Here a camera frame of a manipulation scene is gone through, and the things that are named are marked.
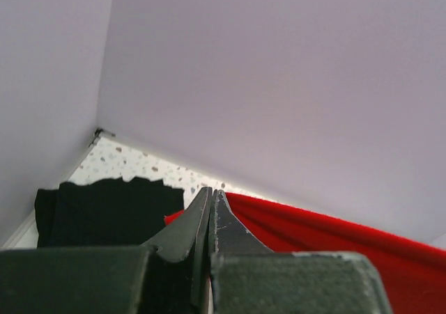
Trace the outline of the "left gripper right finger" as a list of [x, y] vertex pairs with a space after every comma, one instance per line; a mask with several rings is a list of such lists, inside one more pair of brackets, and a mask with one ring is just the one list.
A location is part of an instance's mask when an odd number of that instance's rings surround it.
[[272, 251], [235, 215], [226, 193], [215, 193], [209, 232], [214, 312], [265, 313]]

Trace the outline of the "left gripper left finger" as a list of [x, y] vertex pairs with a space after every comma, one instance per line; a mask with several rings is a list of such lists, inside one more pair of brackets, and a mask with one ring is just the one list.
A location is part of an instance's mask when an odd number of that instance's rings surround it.
[[152, 252], [142, 313], [207, 313], [208, 233], [213, 189], [202, 188], [183, 213], [144, 243]]

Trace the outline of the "red t shirt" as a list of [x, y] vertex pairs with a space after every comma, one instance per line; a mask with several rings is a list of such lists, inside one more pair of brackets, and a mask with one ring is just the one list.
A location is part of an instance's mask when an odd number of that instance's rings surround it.
[[272, 251], [265, 313], [445, 312], [443, 250], [324, 214], [226, 195], [235, 215]]

